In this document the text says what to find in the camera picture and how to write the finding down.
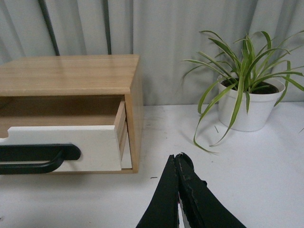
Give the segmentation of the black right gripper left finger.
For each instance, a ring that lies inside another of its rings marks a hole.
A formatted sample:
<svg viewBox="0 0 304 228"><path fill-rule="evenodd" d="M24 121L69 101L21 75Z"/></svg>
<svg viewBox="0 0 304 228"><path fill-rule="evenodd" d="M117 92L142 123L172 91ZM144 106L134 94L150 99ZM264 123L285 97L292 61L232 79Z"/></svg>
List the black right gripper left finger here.
<svg viewBox="0 0 304 228"><path fill-rule="evenodd" d="M179 226L178 202L178 176L174 156L170 155L151 202L137 227L177 228Z"/></svg>

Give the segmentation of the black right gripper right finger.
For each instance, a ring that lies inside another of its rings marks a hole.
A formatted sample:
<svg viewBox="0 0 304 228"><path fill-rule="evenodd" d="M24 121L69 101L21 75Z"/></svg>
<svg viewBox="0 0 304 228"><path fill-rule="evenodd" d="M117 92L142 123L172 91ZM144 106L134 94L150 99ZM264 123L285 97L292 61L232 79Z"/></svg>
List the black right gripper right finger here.
<svg viewBox="0 0 304 228"><path fill-rule="evenodd" d="M208 189L194 171L191 158L180 153L175 157L179 176L179 195L186 221L191 228L244 228Z"/></svg>

